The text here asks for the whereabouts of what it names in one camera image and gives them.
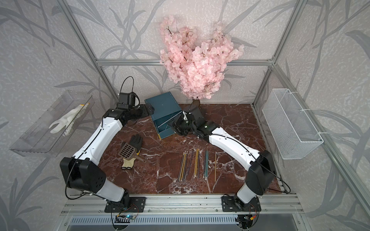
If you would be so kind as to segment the teal yellow drawer box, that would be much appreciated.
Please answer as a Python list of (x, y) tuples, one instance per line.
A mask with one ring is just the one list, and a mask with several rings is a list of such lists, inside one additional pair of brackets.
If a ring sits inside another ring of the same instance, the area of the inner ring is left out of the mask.
[(161, 95), (146, 99), (145, 103), (150, 103), (155, 109), (154, 114), (151, 115), (153, 124), (156, 119), (174, 112), (182, 111), (180, 105), (175, 100), (171, 92), (166, 92)]

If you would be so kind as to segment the teal top drawer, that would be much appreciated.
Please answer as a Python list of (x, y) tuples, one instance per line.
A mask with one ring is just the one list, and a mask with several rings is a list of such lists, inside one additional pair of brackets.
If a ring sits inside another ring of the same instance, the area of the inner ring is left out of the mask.
[(173, 134), (174, 130), (170, 126), (170, 123), (173, 122), (176, 116), (180, 115), (182, 111), (174, 112), (154, 121), (156, 131), (158, 133), (159, 139), (163, 140)]

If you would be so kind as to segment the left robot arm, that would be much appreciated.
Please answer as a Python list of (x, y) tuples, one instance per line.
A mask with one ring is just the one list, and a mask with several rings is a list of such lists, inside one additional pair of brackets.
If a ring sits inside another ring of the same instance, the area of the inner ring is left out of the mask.
[(102, 117), (102, 122), (89, 140), (72, 157), (60, 162), (65, 188), (93, 193), (116, 203), (129, 203), (129, 193), (109, 181), (98, 165), (115, 135), (130, 120), (145, 118), (154, 113), (151, 104), (140, 104), (134, 108), (111, 108)]

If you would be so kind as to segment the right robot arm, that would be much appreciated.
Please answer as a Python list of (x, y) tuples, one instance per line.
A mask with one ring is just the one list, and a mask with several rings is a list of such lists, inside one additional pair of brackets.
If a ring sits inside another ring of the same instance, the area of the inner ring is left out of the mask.
[(186, 137), (193, 134), (222, 149), (247, 170), (245, 183), (234, 196), (234, 201), (239, 206), (245, 206), (256, 196), (263, 195), (276, 178), (276, 168), (270, 152), (261, 152), (243, 144), (217, 123), (206, 120), (196, 106), (186, 107), (173, 119), (171, 127), (178, 135)]

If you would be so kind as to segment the dark grey pencil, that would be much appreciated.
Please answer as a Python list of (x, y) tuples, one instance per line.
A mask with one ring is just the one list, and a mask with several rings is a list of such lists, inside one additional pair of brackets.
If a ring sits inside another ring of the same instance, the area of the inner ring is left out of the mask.
[(192, 150), (191, 155), (190, 155), (190, 160), (189, 160), (188, 168), (187, 168), (187, 171), (186, 171), (186, 174), (185, 174), (185, 179), (187, 178), (187, 176), (190, 172), (190, 167), (191, 167), (193, 155), (194, 155), (194, 149)]

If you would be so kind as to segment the brown slotted spatula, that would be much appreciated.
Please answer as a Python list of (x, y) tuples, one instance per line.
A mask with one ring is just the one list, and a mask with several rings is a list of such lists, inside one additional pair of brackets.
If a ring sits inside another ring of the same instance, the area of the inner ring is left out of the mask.
[(123, 159), (125, 159), (125, 160), (137, 159), (137, 160), (140, 160), (144, 163), (147, 162), (144, 158), (141, 158), (137, 154), (137, 149), (135, 147), (133, 147), (132, 145), (128, 144), (128, 143), (125, 143), (121, 147), (120, 151), (118, 152), (118, 155), (120, 157), (122, 157)]

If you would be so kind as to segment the pink blossom artificial tree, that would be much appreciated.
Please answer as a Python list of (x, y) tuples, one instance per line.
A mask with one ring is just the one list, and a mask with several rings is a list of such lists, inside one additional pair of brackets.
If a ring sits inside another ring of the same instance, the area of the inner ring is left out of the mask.
[(223, 32), (222, 22), (214, 25), (213, 37), (197, 44), (195, 28), (178, 28), (170, 15), (160, 25), (165, 49), (160, 51), (161, 64), (168, 77), (192, 100), (211, 99), (225, 78), (227, 63), (244, 54), (244, 45), (235, 47), (231, 37)]

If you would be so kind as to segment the white glove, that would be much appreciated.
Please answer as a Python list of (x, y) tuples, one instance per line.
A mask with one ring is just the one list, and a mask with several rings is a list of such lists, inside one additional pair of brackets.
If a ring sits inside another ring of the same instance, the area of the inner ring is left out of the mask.
[(68, 113), (63, 115), (60, 119), (56, 120), (53, 122), (50, 126), (53, 127), (56, 125), (55, 128), (53, 128), (50, 133), (51, 134), (56, 134), (59, 131), (63, 130), (63, 136), (69, 136), (72, 133), (73, 126), (76, 122), (77, 119), (79, 119), (86, 111), (88, 108), (89, 103), (86, 103), (84, 105), (79, 105), (76, 108), (70, 110)]

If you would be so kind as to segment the left circuit board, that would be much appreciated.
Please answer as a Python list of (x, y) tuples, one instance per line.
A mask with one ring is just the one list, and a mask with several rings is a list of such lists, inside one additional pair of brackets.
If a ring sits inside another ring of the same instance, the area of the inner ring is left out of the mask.
[(117, 215), (114, 218), (115, 223), (131, 223), (137, 218), (137, 215)]

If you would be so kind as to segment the clear acrylic wall tray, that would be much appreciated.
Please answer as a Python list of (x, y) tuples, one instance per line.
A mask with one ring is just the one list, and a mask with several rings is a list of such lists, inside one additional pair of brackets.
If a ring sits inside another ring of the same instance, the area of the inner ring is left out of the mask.
[(23, 157), (56, 157), (94, 103), (90, 94), (65, 91), (10, 150)]

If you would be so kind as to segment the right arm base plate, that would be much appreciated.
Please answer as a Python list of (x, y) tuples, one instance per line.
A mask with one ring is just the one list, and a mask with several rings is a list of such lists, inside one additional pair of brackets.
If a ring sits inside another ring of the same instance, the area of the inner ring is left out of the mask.
[(223, 212), (260, 212), (259, 198), (254, 197), (249, 203), (242, 202), (236, 195), (224, 194), (221, 197)]

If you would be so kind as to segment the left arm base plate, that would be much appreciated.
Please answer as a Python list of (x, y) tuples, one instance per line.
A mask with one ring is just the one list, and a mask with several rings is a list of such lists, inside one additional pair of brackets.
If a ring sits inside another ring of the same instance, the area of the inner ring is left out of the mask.
[(144, 211), (146, 197), (130, 197), (127, 202), (108, 201), (105, 207), (105, 213), (142, 213)]

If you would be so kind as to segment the aluminium front rail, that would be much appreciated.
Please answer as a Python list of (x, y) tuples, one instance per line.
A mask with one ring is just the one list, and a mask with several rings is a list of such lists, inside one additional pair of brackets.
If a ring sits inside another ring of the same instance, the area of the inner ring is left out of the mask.
[[(221, 194), (145, 194), (144, 211), (139, 215), (222, 214), (236, 209), (231, 200), (223, 202)], [(61, 211), (67, 215), (104, 215), (107, 202), (94, 196), (68, 200)], [(302, 214), (303, 207), (295, 194), (265, 194), (259, 197), (260, 214)]]

